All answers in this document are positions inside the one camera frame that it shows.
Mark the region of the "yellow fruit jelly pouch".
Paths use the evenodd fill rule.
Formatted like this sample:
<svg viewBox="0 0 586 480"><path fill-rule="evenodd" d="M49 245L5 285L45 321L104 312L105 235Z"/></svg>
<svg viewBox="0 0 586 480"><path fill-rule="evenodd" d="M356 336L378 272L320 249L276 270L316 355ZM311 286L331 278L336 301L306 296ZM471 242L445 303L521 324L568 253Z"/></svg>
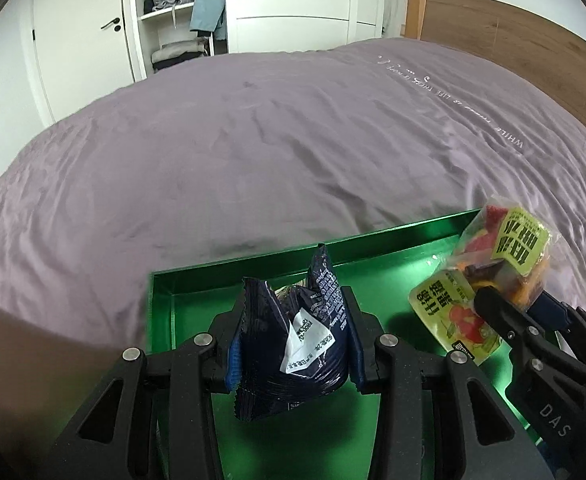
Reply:
<svg viewBox="0 0 586 480"><path fill-rule="evenodd" d="M475 292L457 269L439 270L422 281L408 300L438 344L460 351L476 365L500 346L500 336L475 312Z"/></svg>

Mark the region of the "clear mixed fruit snack bag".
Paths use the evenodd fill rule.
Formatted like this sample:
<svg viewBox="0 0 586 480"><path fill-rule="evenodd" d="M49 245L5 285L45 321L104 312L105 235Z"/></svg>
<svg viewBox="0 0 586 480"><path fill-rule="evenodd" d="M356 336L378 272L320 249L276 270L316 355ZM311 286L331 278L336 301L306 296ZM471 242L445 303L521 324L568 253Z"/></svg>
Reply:
<svg viewBox="0 0 586 480"><path fill-rule="evenodd" d="M493 287L526 311L543 292L561 240L540 214L493 195L462 232L445 268L461 272L472 289Z"/></svg>

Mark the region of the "dark blue snack packet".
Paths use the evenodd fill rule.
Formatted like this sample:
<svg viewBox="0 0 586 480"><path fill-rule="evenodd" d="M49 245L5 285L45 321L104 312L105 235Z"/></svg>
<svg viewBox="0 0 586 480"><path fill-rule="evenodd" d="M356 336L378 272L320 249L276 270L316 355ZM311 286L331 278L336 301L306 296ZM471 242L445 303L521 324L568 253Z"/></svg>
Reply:
<svg viewBox="0 0 586 480"><path fill-rule="evenodd" d="M243 292L231 374L237 419L289 412L346 382L349 318L326 246L316 248L303 280L275 289L246 278Z"/></svg>

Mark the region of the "wooden headboard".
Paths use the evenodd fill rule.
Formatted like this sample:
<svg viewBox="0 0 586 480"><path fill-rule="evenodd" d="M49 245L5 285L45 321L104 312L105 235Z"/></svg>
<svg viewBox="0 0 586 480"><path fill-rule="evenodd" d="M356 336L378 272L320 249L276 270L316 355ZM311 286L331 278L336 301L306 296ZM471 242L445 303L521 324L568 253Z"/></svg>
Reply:
<svg viewBox="0 0 586 480"><path fill-rule="evenodd" d="M493 62L586 127L586 40L568 29L497 0L408 0L404 36Z"/></svg>

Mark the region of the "purple bed cover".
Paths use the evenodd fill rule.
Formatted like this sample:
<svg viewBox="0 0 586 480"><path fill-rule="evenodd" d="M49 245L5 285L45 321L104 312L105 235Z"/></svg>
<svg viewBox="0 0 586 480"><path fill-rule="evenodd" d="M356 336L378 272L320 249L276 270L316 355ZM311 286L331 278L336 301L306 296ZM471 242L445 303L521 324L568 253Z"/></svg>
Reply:
<svg viewBox="0 0 586 480"><path fill-rule="evenodd" d="M561 233L586 309L586 127L497 64L407 39L227 54L119 89L0 177L0 308L88 344L144 338L156 270L514 200Z"/></svg>

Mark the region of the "folded light clothes pile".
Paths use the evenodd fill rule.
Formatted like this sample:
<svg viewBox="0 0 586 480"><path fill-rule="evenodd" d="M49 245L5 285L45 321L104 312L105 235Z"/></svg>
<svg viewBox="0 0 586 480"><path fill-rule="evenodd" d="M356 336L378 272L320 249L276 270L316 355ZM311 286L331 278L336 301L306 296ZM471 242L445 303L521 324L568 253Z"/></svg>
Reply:
<svg viewBox="0 0 586 480"><path fill-rule="evenodd" d="M203 41L186 40L165 44L151 54L154 72L175 66L182 62L208 56L209 52Z"/></svg>

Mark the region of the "white door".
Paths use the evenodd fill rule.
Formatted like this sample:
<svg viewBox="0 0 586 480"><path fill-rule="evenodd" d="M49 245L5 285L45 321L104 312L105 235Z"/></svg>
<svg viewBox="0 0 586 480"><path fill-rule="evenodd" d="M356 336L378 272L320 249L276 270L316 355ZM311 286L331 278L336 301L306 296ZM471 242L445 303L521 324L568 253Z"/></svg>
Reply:
<svg viewBox="0 0 586 480"><path fill-rule="evenodd" d="M32 0L32 30L56 122L133 83L122 0Z"/></svg>

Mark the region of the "white wardrobe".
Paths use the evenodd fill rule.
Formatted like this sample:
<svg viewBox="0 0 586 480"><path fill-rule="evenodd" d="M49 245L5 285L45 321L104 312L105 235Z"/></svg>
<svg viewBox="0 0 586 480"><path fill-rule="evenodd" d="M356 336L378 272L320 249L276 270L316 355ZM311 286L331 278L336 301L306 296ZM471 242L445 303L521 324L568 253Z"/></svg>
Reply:
<svg viewBox="0 0 586 480"><path fill-rule="evenodd" d="M209 55L332 49L381 37L385 0L226 0L227 37L210 40ZM191 40L193 3L145 9L144 0L122 0L133 78L153 71L151 56L166 44Z"/></svg>

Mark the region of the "blue-grey hanging jacket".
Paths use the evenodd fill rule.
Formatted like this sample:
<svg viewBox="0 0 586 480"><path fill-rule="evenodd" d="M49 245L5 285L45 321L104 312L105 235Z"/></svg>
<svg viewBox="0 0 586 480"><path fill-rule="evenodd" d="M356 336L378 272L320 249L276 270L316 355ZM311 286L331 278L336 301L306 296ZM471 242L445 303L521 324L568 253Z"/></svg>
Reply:
<svg viewBox="0 0 586 480"><path fill-rule="evenodd" d="M191 29L211 34L215 40L226 40L226 0L194 0Z"/></svg>

